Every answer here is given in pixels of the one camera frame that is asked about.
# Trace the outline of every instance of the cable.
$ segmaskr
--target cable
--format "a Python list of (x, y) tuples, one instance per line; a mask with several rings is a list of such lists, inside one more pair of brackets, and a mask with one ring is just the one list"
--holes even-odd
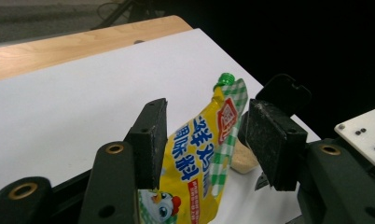
[(100, 12), (100, 10), (101, 10), (101, 8), (103, 8), (103, 7), (105, 7), (105, 6), (109, 6), (109, 5), (120, 5), (120, 3), (103, 3), (103, 4), (100, 4), (98, 7), (97, 7), (97, 10), (96, 10), (96, 12), (97, 12), (97, 15), (98, 15), (98, 17), (100, 17), (101, 18), (101, 20), (106, 20), (106, 17), (103, 17), (102, 15), (101, 15), (101, 12)]
[[(103, 6), (109, 5), (109, 4), (117, 4), (118, 7), (109, 16), (107, 16), (104, 19), (101, 16), (101, 13), (99, 13), (99, 9), (101, 9)], [(120, 16), (122, 16), (124, 14), (124, 12), (126, 12), (128, 9), (130, 9), (131, 6), (132, 6), (132, 0), (125, 0), (121, 4), (104, 3), (104, 4), (100, 5), (99, 7), (97, 7), (97, 14), (99, 15), (100, 18), (103, 19), (103, 21), (99, 25), (91, 28), (91, 30), (97, 30), (97, 29), (102, 29), (102, 28), (111, 26)]]

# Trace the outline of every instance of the metal plate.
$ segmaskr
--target metal plate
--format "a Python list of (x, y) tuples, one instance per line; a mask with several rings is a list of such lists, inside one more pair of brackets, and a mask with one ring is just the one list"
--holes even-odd
[(375, 109), (336, 125), (334, 130), (375, 166)]

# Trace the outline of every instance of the white surface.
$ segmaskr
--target white surface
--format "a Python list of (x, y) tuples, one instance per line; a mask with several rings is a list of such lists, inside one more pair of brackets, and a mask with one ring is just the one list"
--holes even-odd
[[(166, 98), (168, 134), (209, 104), (218, 77), (262, 86), (200, 29), (0, 81), (0, 189), (26, 176), (52, 186), (89, 170), (97, 149), (123, 140), (144, 105)], [(318, 140), (309, 132), (308, 141)], [(261, 170), (233, 171), (211, 223), (286, 223), (296, 192), (254, 191)]]
[[(363, 128), (364, 133), (355, 133)], [(375, 166), (375, 109), (336, 125), (334, 130)]]

